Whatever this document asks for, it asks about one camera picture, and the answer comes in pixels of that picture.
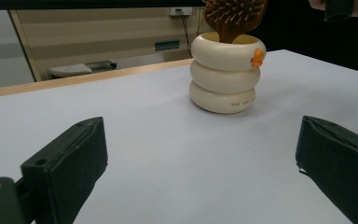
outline hairbrush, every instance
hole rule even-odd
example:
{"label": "hairbrush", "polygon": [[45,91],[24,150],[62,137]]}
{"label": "hairbrush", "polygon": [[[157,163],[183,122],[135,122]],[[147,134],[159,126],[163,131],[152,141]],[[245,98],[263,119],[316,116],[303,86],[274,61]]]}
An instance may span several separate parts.
{"label": "hairbrush", "polygon": [[219,34],[219,42],[234,39],[256,28],[263,20],[268,0],[202,0],[206,22]]}

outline orange clip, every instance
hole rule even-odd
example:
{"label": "orange clip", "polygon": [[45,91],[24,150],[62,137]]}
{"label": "orange clip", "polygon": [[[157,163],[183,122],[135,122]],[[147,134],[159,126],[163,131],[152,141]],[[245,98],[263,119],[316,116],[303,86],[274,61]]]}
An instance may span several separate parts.
{"label": "orange clip", "polygon": [[251,59],[252,67],[259,67],[263,64],[264,52],[261,49],[255,49],[255,55]]}

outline wooden table edge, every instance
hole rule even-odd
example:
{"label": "wooden table edge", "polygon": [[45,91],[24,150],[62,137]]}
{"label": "wooden table edge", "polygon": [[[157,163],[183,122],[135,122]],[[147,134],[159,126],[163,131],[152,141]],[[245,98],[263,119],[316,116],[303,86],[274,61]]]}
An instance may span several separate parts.
{"label": "wooden table edge", "polygon": [[124,68],[118,70],[112,70],[107,72],[94,73],[90,75],[83,75],[77,77],[66,77],[60,79],[52,79],[47,81],[33,82],[27,84],[20,84],[15,86],[8,86],[0,88],[0,96],[24,93],[28,91],[39,91],[51,88],[57,88],[62,86],[75,85],[85,82],[98,81],[114,77],[124,77],[144,72],[156,71],[165,68],[172,68],[182,65],[189,65],[193,59],[184,59],[179,61],[167,62],[167,63],[154,63],[149,65],[143,65],[138,67]]}

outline white table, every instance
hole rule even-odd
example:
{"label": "white table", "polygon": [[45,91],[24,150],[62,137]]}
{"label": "white table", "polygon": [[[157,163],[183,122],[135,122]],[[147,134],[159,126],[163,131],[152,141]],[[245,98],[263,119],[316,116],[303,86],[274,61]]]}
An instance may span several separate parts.
{"label": "white table", "polygon": [[190,81],[187,63],[0,96],[0,176],[18,180],[36,151],[102,116],[109,165],[76,223],[350,223],[295,153],[304,115],[358,133],[357,71],[269,52],[254,104],[236,115],[195,106]]}

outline stacked rings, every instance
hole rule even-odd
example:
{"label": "stacked rings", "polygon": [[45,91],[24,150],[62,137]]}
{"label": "stacked rings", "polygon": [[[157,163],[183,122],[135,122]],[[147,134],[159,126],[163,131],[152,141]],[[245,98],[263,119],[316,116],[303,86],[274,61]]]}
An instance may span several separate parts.
{"label": "stacked rings", "polygon": [[232,44],[219,43],[218,38],[207,33],[192,43],[190,98],[214,113],[239,113],[255,99],[266,47],[250,35],[240,35]]}

